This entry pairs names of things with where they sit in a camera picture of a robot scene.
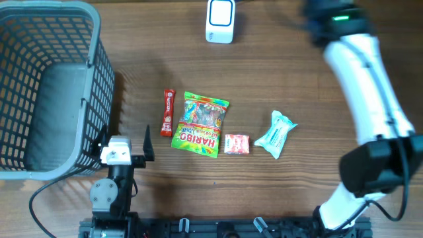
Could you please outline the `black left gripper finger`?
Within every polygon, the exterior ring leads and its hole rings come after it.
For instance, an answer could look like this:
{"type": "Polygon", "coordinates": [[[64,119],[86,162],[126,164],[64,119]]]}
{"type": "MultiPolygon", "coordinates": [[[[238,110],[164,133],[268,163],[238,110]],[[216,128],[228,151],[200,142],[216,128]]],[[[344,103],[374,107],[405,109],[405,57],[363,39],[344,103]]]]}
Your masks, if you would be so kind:
{"type": "Polygon", "coordinates": [[[108,127],[107,125],[103,125],[89,148],[89,154],[91,156],[98,157],[100,155],[102,147],[107,143],[107,133],[108,127]]]}
{"type": "Polygon", "coordinates": [[[151,142],[151,133],[149,125],[147,125],[146,127],[145,137],[143,141],[143,156],[145,161],[155,160],[155,153],[153,150],[153,144],[151,142]]]}

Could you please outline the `Haribo gummy candy bag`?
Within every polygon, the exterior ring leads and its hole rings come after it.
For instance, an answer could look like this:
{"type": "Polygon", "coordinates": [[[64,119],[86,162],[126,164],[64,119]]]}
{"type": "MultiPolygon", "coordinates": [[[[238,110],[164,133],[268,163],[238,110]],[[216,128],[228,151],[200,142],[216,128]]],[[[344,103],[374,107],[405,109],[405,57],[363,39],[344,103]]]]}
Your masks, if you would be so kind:
{"type": "Polygon", "coordinates": [[[171,147],[216,158],[221,127],[229,101],[186,91],[184,112],[180,117],[171,147]]]}

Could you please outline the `red coffee stick sachet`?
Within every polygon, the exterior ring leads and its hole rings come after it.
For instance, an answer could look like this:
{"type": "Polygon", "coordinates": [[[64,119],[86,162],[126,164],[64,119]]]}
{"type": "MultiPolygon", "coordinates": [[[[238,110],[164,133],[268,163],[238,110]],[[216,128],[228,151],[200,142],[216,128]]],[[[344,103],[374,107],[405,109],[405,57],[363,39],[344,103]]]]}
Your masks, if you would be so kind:
{"type": "Polygon", "coordinates": [[[174,89],[165,89],[165,111],[163,114],[163,123],[161,128],[161,135],[164,137],[171,137],[173,134],[173,112],[174,112],[174,97],[176,91],[174,89]]]}

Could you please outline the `red small candy pack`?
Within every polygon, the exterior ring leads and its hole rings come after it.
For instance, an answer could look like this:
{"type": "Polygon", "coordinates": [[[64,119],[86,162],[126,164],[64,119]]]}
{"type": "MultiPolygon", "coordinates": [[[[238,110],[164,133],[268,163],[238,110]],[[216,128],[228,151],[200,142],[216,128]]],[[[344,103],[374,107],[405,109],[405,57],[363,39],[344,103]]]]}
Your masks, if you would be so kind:
{"type": "Polygon", "coordinates": [[[226,134],[224,153],[239,155],[249,154],[249,136],[241,134],[226,134]]]}

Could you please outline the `teal tissue pack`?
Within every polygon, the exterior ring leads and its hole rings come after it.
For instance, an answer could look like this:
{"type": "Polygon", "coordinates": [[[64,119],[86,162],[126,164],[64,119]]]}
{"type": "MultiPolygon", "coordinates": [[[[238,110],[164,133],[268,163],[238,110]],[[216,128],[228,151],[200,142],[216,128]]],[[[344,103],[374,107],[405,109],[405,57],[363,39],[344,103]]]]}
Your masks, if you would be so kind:
{"type": "Polygon", "coordinates": [[[287,116],[274,110],[271,113],[271,126],[268,131],[254,142],[255,146],[263,147],[273,158],[278,159],[286,142],[288,133],[294,129],[294,124],[287,116]]]}

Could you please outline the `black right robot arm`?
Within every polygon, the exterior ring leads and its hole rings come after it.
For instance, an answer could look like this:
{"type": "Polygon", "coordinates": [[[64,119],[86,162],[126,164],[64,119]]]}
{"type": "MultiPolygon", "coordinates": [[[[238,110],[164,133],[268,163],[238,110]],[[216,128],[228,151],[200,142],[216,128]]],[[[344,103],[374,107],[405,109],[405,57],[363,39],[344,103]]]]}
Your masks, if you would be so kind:
{"type": "Polygon", "coordinates": [[[357,232],[356,220],[379,199],[403,190],[422,163],[422,136],[405,116],[383,65],[379,41],[365,12],[352,1],[309,0],[303,7],[311,41],[336,75],[356,128],[358,146],[339,163],[340,184],[313,214],[319,237],[357,232]]]}

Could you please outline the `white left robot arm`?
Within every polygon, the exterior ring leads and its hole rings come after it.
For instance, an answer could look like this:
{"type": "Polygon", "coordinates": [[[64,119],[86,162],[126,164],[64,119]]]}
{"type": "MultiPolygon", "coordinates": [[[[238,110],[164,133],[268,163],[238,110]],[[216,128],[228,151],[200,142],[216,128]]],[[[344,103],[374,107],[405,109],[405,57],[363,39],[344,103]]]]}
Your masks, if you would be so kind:
{"type": "Polygon", "coordinates": [[[90,190],[93,217],[79,227],[80,237],[147,237],[148,232],[138,213],[131,212],[131,201],[138,191],[134,178],[136,169],[144,169],[154,161],[150,128],[143,141],[143,153],[134,155],[132,143],[126,136],[108,136],[103,128],[91,146],[91,154],[108,169],[106,178],[94,183],[90,190]]]}

